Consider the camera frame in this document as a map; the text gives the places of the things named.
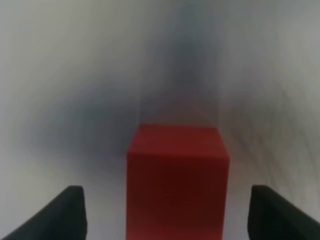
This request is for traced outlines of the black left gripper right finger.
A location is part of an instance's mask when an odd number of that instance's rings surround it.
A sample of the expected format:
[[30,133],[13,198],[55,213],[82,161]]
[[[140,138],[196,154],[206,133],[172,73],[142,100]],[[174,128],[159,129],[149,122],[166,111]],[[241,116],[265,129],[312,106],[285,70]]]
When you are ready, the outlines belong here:
[[250,240],[318,240],[320,223],[266,185],[253,185],[247,232]]

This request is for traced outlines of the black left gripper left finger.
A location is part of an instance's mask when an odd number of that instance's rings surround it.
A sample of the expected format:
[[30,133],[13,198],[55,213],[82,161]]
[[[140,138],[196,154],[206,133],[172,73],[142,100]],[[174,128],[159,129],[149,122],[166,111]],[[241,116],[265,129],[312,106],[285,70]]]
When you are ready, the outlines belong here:
[[84,188],[71,185],[5,240],[85,240],[88,233]]

